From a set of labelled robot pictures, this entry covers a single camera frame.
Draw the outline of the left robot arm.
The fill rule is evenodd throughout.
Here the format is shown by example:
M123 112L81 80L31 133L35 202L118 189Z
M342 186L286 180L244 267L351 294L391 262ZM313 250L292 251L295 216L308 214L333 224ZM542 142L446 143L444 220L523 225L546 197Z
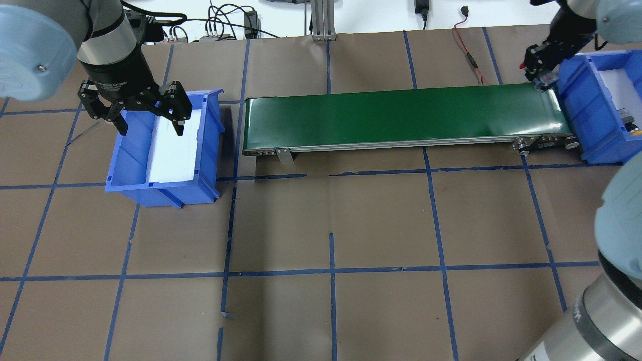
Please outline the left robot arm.
M181 82L154 80L142 46L162 41L163 27L186 20L126 1L2 1L2 97L46 100L79 63L88 78L77 94L90 117L126 135L122 111L147 111L170 121L181 136L190 100Z

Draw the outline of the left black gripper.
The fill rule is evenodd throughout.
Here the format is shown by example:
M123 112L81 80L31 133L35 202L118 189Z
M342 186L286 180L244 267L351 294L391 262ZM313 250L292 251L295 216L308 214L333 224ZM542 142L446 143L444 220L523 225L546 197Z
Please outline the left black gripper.
M122 117L124 101L134 99L141 93L146 98L142 103L151 104L151 112L169 120L177 136L183 136L185 122L190 119L193 106L179 81L159 88L142 50L134 50L119 62L94 65L83 62L88 79L82 83L78 98L93 119L103 119L115 126L117 132L126 136L128 123ZM112 104L107 106L99 94Z

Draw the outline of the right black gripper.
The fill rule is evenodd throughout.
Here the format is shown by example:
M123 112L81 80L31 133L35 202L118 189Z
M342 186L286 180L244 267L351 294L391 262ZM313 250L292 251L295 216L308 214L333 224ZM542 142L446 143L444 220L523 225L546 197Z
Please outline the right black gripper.
M596 29L596 18L556 13L550 23L549 35L541 44L526 48L523 62L529 68L537 69L557 66L584 48L593 39Z

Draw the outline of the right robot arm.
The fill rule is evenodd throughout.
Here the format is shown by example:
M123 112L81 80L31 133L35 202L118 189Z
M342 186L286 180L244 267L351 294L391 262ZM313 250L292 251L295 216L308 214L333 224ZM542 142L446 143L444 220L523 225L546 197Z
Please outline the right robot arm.
M640 43L640 1L560 1L525 51L537 88L555 85L587 163L621 162L596 211L601 273L522 360L640 360L640 51L582 54L590 41Z

